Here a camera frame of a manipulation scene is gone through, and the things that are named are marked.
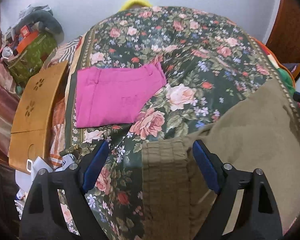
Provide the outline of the folded pink pants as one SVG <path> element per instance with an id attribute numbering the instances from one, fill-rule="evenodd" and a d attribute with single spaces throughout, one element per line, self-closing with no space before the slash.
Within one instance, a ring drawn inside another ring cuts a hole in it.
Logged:
<path id="1" fill-rule="evenodd" d="M 90 67 L 77 72 L 76 127 L 130 124 L 166 85 L 161 64 L 136 69 Z"/>

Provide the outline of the colourful fleece blanket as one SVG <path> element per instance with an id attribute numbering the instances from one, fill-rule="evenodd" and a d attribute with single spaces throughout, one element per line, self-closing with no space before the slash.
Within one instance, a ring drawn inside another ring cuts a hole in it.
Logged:
<path id="1" fill-rule="evenodd" d="M 286 68 L 284 65 L 282 65 L 277 57 L 275 56 L 275 54 L 266 46 L 264 45 L 261 41 L 257 40 L 256 38 L 252 38 L 261 48 L 262 50 L 265 52 L 265 54 L 267 55 L 269 61 L 271 62 L 271 64 L 277 69 L 277 71 L 279 72 L 280 76 L 281 76 L 281 80 L 282 82 L 286 85 L 289 93 L 291 96 L 293 96 L 293 94 L 296 92 L 296 83 L 294 80 L 294 77 L 292 75 L 292 73 L 288 70 L 288 68 Z"/>

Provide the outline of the wooden lap desk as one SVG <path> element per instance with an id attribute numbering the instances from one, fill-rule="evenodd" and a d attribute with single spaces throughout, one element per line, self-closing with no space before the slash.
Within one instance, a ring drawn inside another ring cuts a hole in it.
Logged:
<path id="1" fill-rule="evenodd" d="M 10 167 L 30 174 L 37 157 L 49 158 L 53 106 L 67 68 L 68 61 L 63 61 L 29 79 L 13 119 Z"/>

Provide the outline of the olive khaki pants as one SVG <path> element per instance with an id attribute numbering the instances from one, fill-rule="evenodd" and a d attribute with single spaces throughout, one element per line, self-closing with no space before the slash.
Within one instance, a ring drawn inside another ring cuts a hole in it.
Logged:
<path id="1" fill-rule="evenodd" d="M 144 239 L 193 239 L 215 194 L 194 161 L 200 139 L 235 168 L 264 170 L 287 231 L 300 213 L 300 111 L 276 79 L 229 109 L 217 122 L 183 137 L 144 143 Z"/>

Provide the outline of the floral dark green bedspread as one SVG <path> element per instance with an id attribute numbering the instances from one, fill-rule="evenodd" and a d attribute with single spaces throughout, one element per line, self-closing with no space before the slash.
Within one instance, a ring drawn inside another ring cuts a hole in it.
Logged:
<path id="1" fill-rule="evenodd" d="M 130 124 L 76 127 L 77 72 L 161 64 L 166 85 Z M 84 36 L 70 66 L 66 89 L 65 152 L 80 157 L 101 140 L 109 157 L 85 195 L 108 239 L 144 239 L 144 143 L 183 137 L 217 122 L 229 109 L 276 79 L 293 100 L 262 48 L 234 22 L 182 7 L 151 7 L 116 13 Z"/>

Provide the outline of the yellow pillow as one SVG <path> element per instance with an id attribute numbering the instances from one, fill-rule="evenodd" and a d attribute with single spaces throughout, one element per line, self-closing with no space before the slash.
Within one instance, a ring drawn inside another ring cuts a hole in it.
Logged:
<path id="1" fill-rule="evenodd" d="M 152 4 L 148 0 L 126 0 L 119 11 L 142 7 L 152 7 Z"/>

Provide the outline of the orange box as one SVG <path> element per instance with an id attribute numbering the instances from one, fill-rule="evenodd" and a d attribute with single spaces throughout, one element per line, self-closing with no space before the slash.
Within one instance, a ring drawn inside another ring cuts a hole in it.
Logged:
<path id="1" fill-rule="evenodd" d="M 27 25 L 23 26 L 18 35 L 17 52 L 20 54 L 29 44 L 31 44 L 39 35 L 39 31 L 32 30 Z"/>

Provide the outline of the green storage bag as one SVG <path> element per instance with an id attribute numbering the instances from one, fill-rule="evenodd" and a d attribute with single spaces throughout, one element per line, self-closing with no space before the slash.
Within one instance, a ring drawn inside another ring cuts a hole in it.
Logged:
<path id="1" fill-rule="evenodd" d="M 57 47 L 50 33 L 40 33 L 21 53 L 7 64 L 15 83 L 25 88 L 29 79 L 36 75 L 47 57 Z"/>

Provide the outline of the white paper pile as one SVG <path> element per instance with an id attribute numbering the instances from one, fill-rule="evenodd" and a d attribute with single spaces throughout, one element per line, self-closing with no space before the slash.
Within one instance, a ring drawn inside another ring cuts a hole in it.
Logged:
<path id="1" fill-rule="evenodd" d="M 15 182 L 19 186 L 19 191 L 16 195 L 15 207 L 19 213 L 19 219 L 22 218 L 23 209 L 25 202 L 30 192 L 32 183 L 41 169 L 46 169 L 48 172 L 59 172 L 64 171 L 70 164 L 75 162 L 75 157 L 73 154 L 67 154 L 61 159 L 61 167 L 53 170 L 41 157 L 37 157 L 35 161 L 27 159 L 26 161 L 26 170 L 28 173 L 21 172 L 19 170 L 15 171 Z"/>

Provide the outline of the brown wooden door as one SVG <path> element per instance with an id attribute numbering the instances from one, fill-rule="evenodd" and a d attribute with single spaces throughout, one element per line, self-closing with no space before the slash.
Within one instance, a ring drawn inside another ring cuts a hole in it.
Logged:
<path id="1" fill-rule="evenodd" d="M 280 0 L 266 46 L 281 64 L 300 63 L 300 4 L 297 0 Z"/>

